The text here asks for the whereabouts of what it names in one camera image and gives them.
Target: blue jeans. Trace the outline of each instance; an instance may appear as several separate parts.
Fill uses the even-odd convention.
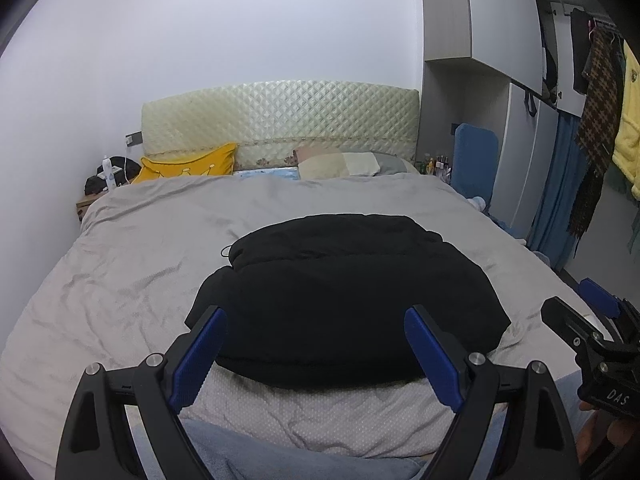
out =
[[[578,409],[580,372],[556,383],[574,436],[590,416]],[[471,478],[486,478],[500,441],[506,412],[494,415]],[[216,480],[417,480],[429,465],[418,458],[354,458],[291,449],[225,430],[197,420],[182,422],[193,447]],[[133,430],[140,460],[149,480],[164,479],[145,431]]]

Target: blue gripper pad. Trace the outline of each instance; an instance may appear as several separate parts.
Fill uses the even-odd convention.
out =
[[[219,308],[209,318],[175,369],[172,394],[168,400],[175,413],[191,406],[196,400],[202,383],[220,352],[225,333],[226,312]]]
[[[609,294],[590,278],[585,278],[578,284],[577,292],[587,305],[596,309],[603,316],[609,319],[620,316],[618,298]]]
[[[414,308],[404,313],[404,335],[440,403],[457,413],[465,402],[458,373]]]

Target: yellow pillow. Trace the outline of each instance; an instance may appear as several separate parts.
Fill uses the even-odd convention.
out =
[[[234,152],[237,146],[235,142],[228,142],[197,158],[178,158],[162,162],[144,156],[140,159],[142,170],[131,183],[181,175],[230,175],[234,170]]]

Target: brown houndstooth scarf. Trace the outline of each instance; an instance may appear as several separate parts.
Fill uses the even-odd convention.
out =
[[[589,159],[589,167],[578,188],[569,219],[569,232],[581,238],[602,193],[604,174],[611,163],[620,126],[622,83],[616,67],[613,35],[596,28],[591,45],[592,66],[584,111],[575,142]]]

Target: human hand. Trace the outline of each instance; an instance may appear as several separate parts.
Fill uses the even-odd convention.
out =
[[[598,417],[598,409],[584,401],[580,403],[579,409],[583,412],[596,410],[596,412],[590,416],[587,423],[582,427],[575,441],[575,447],[578,452],[578,462],[583,463],[587,460],[589,451],[593,444],[593,432]],[[638,427],[640,427],[640,420],[631,420],[628,418],[614,420],[607,429],[607,439],[614,446],[623,447],[627,442],[629,442]]]

